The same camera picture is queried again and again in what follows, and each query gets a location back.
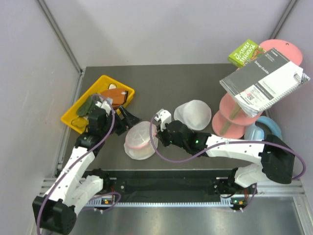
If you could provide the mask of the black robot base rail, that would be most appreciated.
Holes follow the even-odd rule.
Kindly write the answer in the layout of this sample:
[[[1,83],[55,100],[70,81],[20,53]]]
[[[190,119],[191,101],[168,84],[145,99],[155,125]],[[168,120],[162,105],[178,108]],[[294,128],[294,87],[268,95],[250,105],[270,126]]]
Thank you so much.
[[[231,179],[232,170],[102,170],[105,189],[119,192],[122,202],[217,202],[246,198],[252,186]]]

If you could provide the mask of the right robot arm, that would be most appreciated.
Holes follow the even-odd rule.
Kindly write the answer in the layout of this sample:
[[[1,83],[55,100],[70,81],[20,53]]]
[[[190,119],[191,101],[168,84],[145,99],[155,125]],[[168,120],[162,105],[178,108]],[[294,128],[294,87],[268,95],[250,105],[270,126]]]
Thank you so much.
[[[175,120],[156,128],[157,138],[164,146],[175,145],[196,157],[229,158],[248,162],[245,167],[232,169],[226,186],[232,193],[264,181],[290,184],[295,155],[277,136],[264,140],[245,141],[219,137],[211,133],[195,132]]]

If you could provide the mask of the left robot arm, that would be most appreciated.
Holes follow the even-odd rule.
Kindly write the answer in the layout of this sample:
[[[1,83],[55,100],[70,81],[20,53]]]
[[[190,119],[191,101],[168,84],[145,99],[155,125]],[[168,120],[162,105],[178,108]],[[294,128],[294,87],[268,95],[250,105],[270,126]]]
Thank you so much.
[[[122,117],[111,108],[96,108],[89,114],[88,124],[77,138],[66,166],[47,192],[32,203],[37,234],[48,230],[68,235],[85,204],[97,193],[110,191],[110,181],[99,170],[94,175],[85,171],[110,134],[121,135],[141,122],[123,106],[118,109]]]

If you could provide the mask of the pink-zippered round laundry bag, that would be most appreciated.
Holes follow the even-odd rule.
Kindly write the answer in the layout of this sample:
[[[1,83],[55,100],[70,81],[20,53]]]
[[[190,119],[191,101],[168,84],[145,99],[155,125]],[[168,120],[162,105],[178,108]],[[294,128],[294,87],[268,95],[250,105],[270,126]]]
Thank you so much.
[[[150,124],[148,121],[142,121],[128,131],[124,150],[131,159],[145,160],[155,154],[150,140]]]

